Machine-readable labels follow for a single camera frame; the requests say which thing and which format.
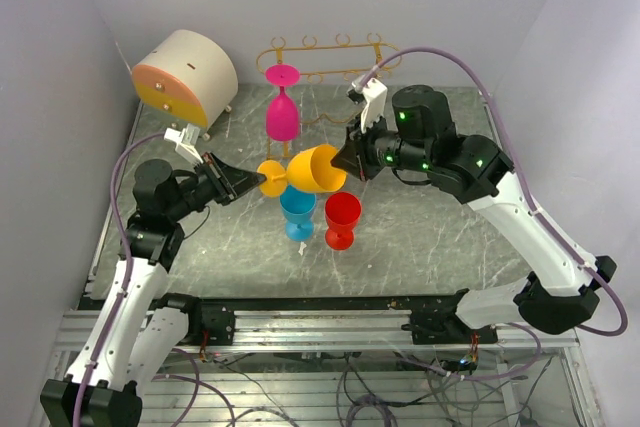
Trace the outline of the orange wine glass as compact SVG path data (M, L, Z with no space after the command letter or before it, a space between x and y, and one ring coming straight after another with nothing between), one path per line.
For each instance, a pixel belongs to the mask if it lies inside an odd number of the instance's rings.
M331 164L338 149L330 144L320 144L295 155L287 167L275 160L262 162L257 172L266 180L259 186L267 197L279 197L287 187L304 193L333 193L345 184L347 173Z

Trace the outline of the red wine glass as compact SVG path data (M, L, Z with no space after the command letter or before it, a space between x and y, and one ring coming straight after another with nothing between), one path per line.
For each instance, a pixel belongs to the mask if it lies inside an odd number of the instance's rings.
M349 249L355 240L354 229L362 214L360 200L349 192L334 193L325 202L324 213L327 245L334 250Z

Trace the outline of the blue wine glass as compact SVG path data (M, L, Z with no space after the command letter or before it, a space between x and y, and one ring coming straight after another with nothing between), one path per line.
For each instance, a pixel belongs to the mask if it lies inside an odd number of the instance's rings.
M316 195L302 192L292 185L279 197L285 218L286 236L296 242L306 242L314 232L312 216L316 208Z

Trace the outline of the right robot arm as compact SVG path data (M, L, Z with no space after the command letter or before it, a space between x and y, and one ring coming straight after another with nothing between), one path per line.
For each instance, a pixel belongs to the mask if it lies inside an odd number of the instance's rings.
M509 284L456 292L450 312L437 317L448 340L463 342L475 330L518 321L559 335L592 318L615 262L579 249L541 209L529 206L513 161L492 139L458 133L444 93L411 85L389 94L372 81L347 95L363 108L348 122L332 166L363 182L385 168L425 174L423 185L484 217L531 268Z

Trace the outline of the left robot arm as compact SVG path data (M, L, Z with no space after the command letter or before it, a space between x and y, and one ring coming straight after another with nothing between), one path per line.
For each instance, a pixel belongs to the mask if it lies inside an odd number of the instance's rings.
M226 206L265 175L231 167L211 153L192 171L163 159L135 171L136 210L124 229L111 289L76 360L46 381L40 403L53 426L135 426L145 388L171 350L203 334L201 302L167 294L168 274L185 239L181 220L210 203Z

